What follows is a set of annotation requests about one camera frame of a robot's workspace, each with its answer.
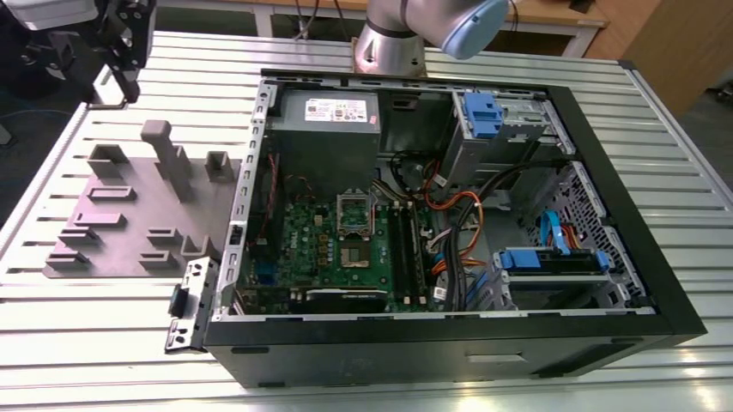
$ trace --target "ram slot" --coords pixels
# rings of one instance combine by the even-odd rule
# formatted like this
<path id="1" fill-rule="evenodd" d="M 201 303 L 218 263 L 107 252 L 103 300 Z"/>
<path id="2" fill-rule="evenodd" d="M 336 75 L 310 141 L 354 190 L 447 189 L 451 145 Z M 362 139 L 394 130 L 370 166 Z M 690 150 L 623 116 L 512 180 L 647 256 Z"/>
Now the ram slot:
<path id="1" fill-rule="evenodd" d="M 426 295 L 426 281 L 425 281 L 425 268 L 430 266 L 430 260 L 426 260 L 424 253 L 425 244 L 421 238 L 421 223 L 417 217 L 417 208 L 410 209 L 410 222 L 413 224 L 413 243 L 414 243 L 414 255 L 416 255 L 416 281 L 418 287 L 418 302 L 421 304 L 428 303 Z"/>
<path id="2" fill-rule="evenodd" d="M 416 231 L 413 230 L 413 213 L 410 209 L 402 209 L 400 211 L 400 225 L 402 227 L 402 251 L 405 254 L 405 271 L 408 277 L 408 286 L 410 290 L 410 296 L 413 297 L 413 303 L 418 302 L 420 287 L 417 277 L 421 275 L 416 268 L 416 260 L 420 258 L 417 255 L 416 247 Z"/>
<path id="3" fill-rule="evenodd" d="M 388 214 L 389 232 L 390 232 L 390 254 L 392 254 L 392 285 L 394 297 L 404 301 L 409 296 L 408 289 L 408 268 L 406 253 L 402 245 L 402 225 L 400 222 L 400 211 L 392 209 Z"/>

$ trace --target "green motherboard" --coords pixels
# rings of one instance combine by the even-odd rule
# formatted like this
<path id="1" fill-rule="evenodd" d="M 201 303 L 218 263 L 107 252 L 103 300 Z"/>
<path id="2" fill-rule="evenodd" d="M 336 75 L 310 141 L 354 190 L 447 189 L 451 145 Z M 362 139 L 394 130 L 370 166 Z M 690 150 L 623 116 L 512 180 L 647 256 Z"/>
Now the green motherboard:
<path id="1" fill-rule="evenodd" d="M 290 313 L 289 302 L 296 295 L 318 288 L 377 289 L 386 293 L 385 312 L 430 311 L 422 246 L 416 232 L 417 227 L 428 225 L 416 220 L 425 220 L 428 215 L 386 205 L 372 210 L 374 215 L 364 216 L 358 207 L 345 208 L 342 223 L 364 224 L 374 219 L 373 235 L 340 236 L 337 203 L 301 201 L 286 205 L 280 259 L 258 262 L 256 258 L 249 276 L 240 278 L 245 312 Z M 401 254 L 405 245 L 393 243 L 401 243 L 406 237 L 410 245 L 417 242 L 417 246 Z"/>

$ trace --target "expansion slot bracket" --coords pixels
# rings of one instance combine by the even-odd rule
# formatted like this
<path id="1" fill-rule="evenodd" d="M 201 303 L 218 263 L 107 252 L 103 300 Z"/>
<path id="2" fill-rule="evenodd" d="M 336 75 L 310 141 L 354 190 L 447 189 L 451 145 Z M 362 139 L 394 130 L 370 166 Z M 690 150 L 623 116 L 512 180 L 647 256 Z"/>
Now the expansion slot bracket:
<path id="1" fill-rule="evenodd" d="M 220 264 L 204 257 L 186 265 L 183 281 L 175 286 L 169 313 L 171 327 L 166 353 L 206 352 L 205 334 L 216 292 Z"/>

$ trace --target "slotted aluminum surface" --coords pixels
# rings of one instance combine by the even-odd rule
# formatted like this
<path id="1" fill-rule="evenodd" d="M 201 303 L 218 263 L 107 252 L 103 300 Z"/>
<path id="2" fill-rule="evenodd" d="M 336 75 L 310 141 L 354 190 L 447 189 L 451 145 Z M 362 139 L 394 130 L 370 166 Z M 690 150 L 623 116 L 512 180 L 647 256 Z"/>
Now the slotted aluminum surface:
<path id="1" fill-rule="evenodd" d="M 569 86 L 710 330 L 576 379 L 249 391 L 213 357 L 165 356 L 174 279 L 47 279 L 45 258 L 74 209 L 95 144 L 153 156 L 149 118 L 174 124 L 190 157 L 241 158 L 261 68 L 350 71 L 350 47 L 314 41 L 158 33 L 141 101 L 79 108 L 0 233 L 0 405 L 145 404 L 145 410 L 732 410 L 731 194 L 644 81 L 616 62 L 429 51 L 433 77 Z"/>

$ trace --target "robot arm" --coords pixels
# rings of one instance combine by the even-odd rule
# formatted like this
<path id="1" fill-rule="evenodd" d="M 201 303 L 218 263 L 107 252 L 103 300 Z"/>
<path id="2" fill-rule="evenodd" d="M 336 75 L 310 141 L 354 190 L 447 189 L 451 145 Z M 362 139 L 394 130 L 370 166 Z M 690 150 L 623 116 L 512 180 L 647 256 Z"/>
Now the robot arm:
<path id="1" fill-rule="evenodd" d="M 113 70 L 126 96 L 122 104 L 138 101 L 138 75 L 150 55 L 157 0 L 0 2 L 30 32 L 21 56 L 25 64 L 42 64 L 57 77 L 77 84 L 83 101 L 95 102 L 93 84 L 81 81 L 71 70 L 75 56 L 69 36 L 79 36 Z M 471 58 L 495 38 L 508 11 L 508 0 L 372 0 L 354 49 L 357 71 L 421 76 L 424 39 L 455 58 Z"/>
<path id="2" fill-rule="evenodd" d="M 508 0 L 370 0 L 356 48 L 358 70 L 420 76 L 424 39 L 455 58 L 476 56 L 496 37 L 508 12 Z"/>
<path id="3" fill-rule="evenodd" d="M 141 96 L 138 74 L 146 66 L 157 0 L 3 0 L 18 23 L 29 30 L 21 56 L 25 64 L 42 64 L 54 76 L 73 81 L 82 99 L 95 102 L 91 84 L 74 75 L 78 36 L 99 53 L 123 91 L 125 103 Z"/>

